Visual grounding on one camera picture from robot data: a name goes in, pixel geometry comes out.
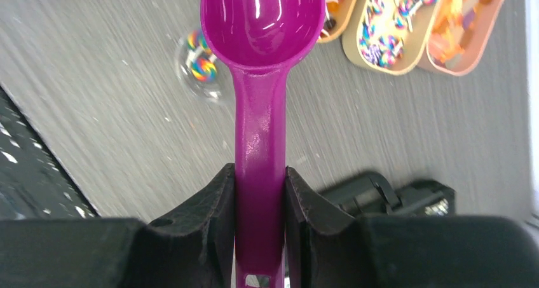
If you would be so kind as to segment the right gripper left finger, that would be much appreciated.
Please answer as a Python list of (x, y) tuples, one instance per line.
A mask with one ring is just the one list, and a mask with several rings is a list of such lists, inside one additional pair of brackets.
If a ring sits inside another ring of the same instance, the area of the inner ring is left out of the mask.
[(229, 287), (235, 166), (161, 217), (1, 222), (2, 287)]

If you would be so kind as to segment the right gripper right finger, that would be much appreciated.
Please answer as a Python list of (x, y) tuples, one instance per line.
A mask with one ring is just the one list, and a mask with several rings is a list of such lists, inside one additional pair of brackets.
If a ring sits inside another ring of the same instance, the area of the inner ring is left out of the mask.
[(537, 287), (538, 246), (496, 216), (354, 218), (285, 178), (292, 287)]

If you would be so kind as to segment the clear plastic cup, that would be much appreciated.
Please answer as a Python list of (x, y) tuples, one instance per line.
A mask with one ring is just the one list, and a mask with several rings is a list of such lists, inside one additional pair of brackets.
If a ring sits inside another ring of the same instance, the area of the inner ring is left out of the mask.
[(231, 73), (208, 46), (201, 27), (177, 40), (173, 60), (177, 79), (195, 97), (210, 104), (235, 101)]

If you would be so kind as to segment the rainbow swirl lollipop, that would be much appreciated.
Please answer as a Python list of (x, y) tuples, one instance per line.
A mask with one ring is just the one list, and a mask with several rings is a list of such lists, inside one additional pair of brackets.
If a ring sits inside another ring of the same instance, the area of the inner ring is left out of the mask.
[(209, 57), (200, 56), (195, 59), (191, 65), (190, 69), (198, 81), (213, 81), (217, 76), (217, 68), (215, 66), (216, 56), (211, 55)]

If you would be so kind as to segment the magenta plastic scoop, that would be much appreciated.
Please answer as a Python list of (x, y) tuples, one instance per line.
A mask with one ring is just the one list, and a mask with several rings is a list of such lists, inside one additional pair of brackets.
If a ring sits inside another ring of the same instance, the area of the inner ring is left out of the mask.
[(325, 0), (200, 0), (205, 39), (235, 90), (236, 286), (284, 282), (286, 84), (321, 33)]

